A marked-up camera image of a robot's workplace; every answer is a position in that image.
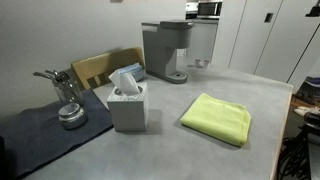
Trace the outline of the white tissue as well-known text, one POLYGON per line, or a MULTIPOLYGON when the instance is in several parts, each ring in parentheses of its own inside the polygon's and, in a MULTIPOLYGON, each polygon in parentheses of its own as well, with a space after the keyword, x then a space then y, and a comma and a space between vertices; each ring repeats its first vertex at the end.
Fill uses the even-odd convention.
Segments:
POLYGON ((119 70, 109 75, 111 82, 124 94, 135 95, 139 93, 136 80, 130 73, 121 73, 119 70))

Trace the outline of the blue face mask box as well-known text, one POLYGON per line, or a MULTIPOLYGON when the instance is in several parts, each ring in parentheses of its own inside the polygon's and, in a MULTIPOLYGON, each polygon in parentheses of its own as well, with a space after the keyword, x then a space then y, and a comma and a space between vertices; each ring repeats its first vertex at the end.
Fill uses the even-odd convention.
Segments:
POLYGON ((131 74, 136 81, 141 81, 144 77, 144 69, 139 63, 120 68, 118 72, 120 74, 131 74))

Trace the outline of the wooden chair back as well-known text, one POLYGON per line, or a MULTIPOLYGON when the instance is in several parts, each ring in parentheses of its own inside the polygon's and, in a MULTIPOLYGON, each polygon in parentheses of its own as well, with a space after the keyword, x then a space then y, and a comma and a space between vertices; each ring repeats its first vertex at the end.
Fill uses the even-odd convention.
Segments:
POLYGON ((101 55, 77 60, 71 67, 79 78, 84 89, 92 89, 89 80, 93 79, 97 86, 110 82, 108 76, 115 70, 139 63, 145 66, 143 53, 140 47, 121 49, 101 55))

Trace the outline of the dark blue cloth mat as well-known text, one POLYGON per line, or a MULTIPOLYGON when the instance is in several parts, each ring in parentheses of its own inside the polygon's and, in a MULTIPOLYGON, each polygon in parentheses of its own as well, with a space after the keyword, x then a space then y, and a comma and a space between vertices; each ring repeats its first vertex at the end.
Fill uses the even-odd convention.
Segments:
POLYGON ((85 90, 83 97, 87 120, 72 130, 59 122, 59 101, 26 109, 0 124, 10 179, 26 177, 113 127, 111 114, 98 96, 85 90))

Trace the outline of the microwave oven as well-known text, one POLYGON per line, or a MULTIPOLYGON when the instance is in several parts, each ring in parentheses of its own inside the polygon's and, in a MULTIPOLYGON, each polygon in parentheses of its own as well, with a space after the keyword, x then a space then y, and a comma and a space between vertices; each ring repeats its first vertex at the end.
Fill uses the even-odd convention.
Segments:
POLYGON ((219 18, 221 14, 223 0, 199 0, 198 18, 219 18))

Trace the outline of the grey tissue box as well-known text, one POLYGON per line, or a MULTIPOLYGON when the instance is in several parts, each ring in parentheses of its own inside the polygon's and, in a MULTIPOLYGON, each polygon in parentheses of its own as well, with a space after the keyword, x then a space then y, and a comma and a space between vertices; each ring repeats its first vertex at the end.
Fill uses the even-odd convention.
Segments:
POLYGON ((146 131, 148 121, 148 85, 138 84, 139 94, 126 95, 115 87, 107 98, 108 109, 117 132, 146 131))

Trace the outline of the white cabinet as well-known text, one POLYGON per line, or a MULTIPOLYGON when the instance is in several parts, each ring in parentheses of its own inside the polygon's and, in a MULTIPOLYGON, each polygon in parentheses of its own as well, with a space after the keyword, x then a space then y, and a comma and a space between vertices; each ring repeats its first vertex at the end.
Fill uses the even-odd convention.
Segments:
POLYGON ((190 46, 186 49, 186 57, 192 60, 212 60, 218 20, 194 19, 191 29, 190 46))

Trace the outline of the yellow towel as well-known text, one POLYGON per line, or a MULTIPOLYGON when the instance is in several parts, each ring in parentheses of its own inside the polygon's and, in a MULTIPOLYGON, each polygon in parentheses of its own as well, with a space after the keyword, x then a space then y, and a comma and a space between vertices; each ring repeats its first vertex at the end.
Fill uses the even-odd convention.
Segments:
POLYGON ((202 93, 181 117, 180 122, 201 133, 242 147, 248 139, 251 115, 241 104, 202 93))

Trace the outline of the grey coffee machine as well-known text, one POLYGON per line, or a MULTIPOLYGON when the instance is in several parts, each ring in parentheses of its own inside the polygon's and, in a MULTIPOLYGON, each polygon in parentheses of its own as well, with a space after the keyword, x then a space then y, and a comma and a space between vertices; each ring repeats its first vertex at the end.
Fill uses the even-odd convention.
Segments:
POLYGON ((146 73, 173 84, 183 84, 188 75, 177 69, 177 50, 190 45, 193 23, 186 20, 142 22, 146 73))

